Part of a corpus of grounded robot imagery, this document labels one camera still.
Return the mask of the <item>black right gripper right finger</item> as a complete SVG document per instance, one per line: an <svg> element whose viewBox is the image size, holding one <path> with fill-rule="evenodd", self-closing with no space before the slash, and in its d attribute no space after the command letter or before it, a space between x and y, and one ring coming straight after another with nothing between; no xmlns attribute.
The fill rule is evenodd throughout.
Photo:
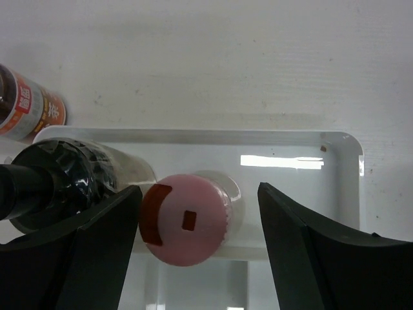
<svg viewBox="0 0 413 310"><path fill-rule="evenodd" d="M257 191L281 309L411 309L412 243L308 209L269 183Z"/></svg>

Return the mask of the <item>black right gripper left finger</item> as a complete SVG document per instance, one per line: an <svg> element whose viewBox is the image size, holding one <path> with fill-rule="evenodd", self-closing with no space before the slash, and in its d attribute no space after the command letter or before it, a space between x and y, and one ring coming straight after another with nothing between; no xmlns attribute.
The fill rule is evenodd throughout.
<svg viewBox="0 0 413 310"><path fill-rule="evenodd" d="M129 186L1 245L1 309L117 309L142 197Z"/></svg>

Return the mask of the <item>black grinder top bottle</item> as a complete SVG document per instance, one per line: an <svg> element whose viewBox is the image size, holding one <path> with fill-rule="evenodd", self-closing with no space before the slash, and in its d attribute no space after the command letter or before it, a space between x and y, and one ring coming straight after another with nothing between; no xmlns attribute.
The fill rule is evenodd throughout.
<svg viewBox="0 0 413 310"><path fill-rule="evenodd" d="M1 219L24 234L83 212L130 185L154 184L142 158L88 140L52 138L1 165Z"/></svg>

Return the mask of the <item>pink lid spice jar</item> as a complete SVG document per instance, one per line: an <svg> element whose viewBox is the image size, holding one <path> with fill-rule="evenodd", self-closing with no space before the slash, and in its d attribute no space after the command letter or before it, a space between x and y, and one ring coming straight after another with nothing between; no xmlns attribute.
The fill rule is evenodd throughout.
<svg viewBox="0 0 413 310"><path fill-rule="evenodd" d="M190 267L212 257L243 223L238 184L212 170L167 176L143 196L139 233L160 261Z"/></svg>

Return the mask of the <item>white lid orange label jar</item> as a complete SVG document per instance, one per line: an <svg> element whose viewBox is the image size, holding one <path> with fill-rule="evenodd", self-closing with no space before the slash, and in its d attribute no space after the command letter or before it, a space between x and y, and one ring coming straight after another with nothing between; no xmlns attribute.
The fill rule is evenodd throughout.
<svg viewBox="0 0 413 310"><path fill-rule="evenodd" d="M43 128L66 124L63 98L1 65L1 137L32 141Z"/></svg>

